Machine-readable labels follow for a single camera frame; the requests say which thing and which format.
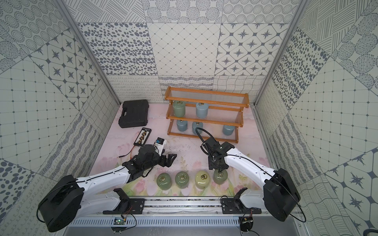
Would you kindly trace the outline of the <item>green canister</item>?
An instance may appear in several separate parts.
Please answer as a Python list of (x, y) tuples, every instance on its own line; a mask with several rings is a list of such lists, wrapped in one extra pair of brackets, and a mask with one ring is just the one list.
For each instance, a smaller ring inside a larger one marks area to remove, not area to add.
[(158, 175), (156, 182), (157, 186), (163, 191), (169, 190), (172, 187), (172, 180), (168, 173)]
[(186, 103), (184, 101), (174, 101), (173, 102), (173, 112), (174, 116), (181, 118), (185, 116), (186, 113)]
[(228, 172), (227, 170), (215, 170), (213, 174), (213, 180), (216, 184), (222, 185), (224, 184), (228, 179)]
[(187, 172), (181, 171), (175, 176), (175, 183), (180, 189), (187, 188), (189, 186), (189, 175)]

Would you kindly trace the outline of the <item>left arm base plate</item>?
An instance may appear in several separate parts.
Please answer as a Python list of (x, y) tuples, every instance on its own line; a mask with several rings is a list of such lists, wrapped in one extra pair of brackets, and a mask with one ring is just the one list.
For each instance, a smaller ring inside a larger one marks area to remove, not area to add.
[(105, 210), (102, 214), (105, 215), (124, 215), (127, 213), (131, 214), (142, 214), (146, 199), (129, 199), (121, 200), (120, 203), (113, 210)]

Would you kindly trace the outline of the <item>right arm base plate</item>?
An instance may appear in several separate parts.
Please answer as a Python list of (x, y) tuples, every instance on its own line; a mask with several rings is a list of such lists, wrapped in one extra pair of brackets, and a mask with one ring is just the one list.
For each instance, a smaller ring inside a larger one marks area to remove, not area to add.
[(260, 208), (246, 208), (240, 202), (235, 201), (233, 198), (220, 198), (220, 204), (223, 214), (261, 214)]

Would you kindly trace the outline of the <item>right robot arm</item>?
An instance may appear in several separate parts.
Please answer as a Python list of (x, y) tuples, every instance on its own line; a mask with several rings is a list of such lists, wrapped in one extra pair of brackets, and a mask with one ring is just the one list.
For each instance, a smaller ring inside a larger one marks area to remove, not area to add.
[(264, 166), (244, 155), (234, 145), (220, 144), (214, 138), (202, 142), (202, 151), (208, 156), (209, 169), (223, 171), (232, 167), (257, 184), (262, 192), (243, 187), (233, 197), (238, 212), (252, 208), (266, 209), (274, 218), (284, 222), (299, 206), (300, 195), (293, 180), (283, 168)]

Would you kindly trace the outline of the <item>cream yellow canister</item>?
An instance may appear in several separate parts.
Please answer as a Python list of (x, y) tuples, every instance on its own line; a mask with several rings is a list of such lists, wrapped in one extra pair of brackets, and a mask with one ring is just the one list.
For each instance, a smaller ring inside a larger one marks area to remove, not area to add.
[(195, 185), (198, 189), (206, 189), (209, 186), (210, 181), (210, 175), (206, 171), (198, 171), (195, 175)]

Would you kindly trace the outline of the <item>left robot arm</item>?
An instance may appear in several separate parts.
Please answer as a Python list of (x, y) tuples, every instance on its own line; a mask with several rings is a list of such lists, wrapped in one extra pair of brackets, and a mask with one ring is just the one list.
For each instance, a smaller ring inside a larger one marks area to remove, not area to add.
[(130, 213), (131, 199), (120, 186), (147, 177), (157, 165), (171, 167), (176, 158), (176, 154), (164, 155), (163, 148), (144, 145), (137, 155), (113, 170), (80, 178), (65, 176), (40, 201), (36, 218), (53, 233), (89, 214)]

